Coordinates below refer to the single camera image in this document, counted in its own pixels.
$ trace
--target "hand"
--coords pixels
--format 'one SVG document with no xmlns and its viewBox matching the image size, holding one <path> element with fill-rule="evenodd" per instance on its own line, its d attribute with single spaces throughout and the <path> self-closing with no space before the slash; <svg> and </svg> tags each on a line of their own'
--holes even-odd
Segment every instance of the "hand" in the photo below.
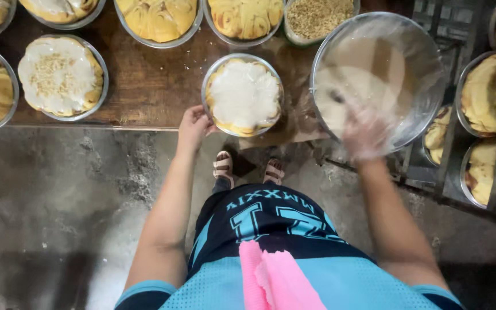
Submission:
<svg viewBox="0 0 496 310">
<path fill-rule="evenodd" d="M 391 122 L 368 106 L 346 102 L 348 117 L 342 136 L 352 160 L 368 160 L 388 153 L 386 141 Z"/>
<path fill-rule="evenodd" d="M 194 158 L 204 137 L 217 130 L 202 105 L 187 109 L 179 125 L 179 140 L 175 155 Z"/>
</svg>

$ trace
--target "pink towel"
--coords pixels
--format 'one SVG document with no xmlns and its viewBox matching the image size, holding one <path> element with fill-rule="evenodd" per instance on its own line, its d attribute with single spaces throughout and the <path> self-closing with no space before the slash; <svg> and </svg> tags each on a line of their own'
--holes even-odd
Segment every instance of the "pink towel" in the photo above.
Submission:
<svg viewBox="0 0 496 310">
<path fill-rule="evenodd" d="M 288 251 L 262 252 L 251 240 L 239 252 L 246 310 L 326 309 Z"/>
</svg>

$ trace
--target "blue jersey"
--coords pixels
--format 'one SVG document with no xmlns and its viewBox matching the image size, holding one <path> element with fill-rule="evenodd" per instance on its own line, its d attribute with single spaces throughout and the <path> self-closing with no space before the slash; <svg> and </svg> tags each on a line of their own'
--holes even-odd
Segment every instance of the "blue jersey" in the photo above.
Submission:
<svg viewBox="0 0 496 310">
<path fill-rule="evenodd" d="M 250 184 L 212 195 L 196 223 L 184 285 L 159 280 L 128 288 L 125 309 L 244 309 L 239 244 L 289 251 L 328 309 L 463 309 L 449 291 L 408 286 L 340 238 L 327 214 L 287 187 Z"/>
</svg>

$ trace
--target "printed number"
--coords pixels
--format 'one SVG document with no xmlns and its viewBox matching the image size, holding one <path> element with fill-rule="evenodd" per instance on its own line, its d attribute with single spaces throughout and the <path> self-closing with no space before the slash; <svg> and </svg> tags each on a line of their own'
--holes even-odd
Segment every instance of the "printed number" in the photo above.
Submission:
<svg viewBox="0 0 496 310">
<path fill-rule="evenodd" d="M 261 202 L 257 202 L 231 217 L 231 228 L 237 234 L 237 243 L 257 240 L 261 236 L 257 227 L 256 212 L 261 211 Z"/>
<path fill-rule="evenodd" d="M 340 241 L 340 237 L 336 235 L 317 236 L 315 232 L 326 229 L 326 223 L 321 222 L 321 219 L 313 214 L 303 213 L 293 208 L 276 207 L 277 215 L 283 218 L 294 220 L 294 224 L 286 229 L 290 235 L 300 235 L 307 238 L 323 239 L 331 241 Z"/>
</svg>

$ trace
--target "foot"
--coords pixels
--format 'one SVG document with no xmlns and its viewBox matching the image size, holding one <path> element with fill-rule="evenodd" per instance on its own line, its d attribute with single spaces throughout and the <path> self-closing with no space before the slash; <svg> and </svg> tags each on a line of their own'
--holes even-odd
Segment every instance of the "foot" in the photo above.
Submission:
<svg viewBox="0 0 496 310">
<path fill-rule="evenodd" d="M 282 163 L 278 159 L 270 159 L 267 163 L 267 168 L 265 169 L 264 183 L 269 181 L 281 185 L 282 178 L 284 177 L 282 168 Z"/>
<path fill-rule="evenodd" d="M 229 188 L 235 187 L 233 178 L 233 159 L 227 151 L 221 151 L 217 154 L 214 165 L 214 177 L 223 178 L 229 181 Z"/>
</svg>

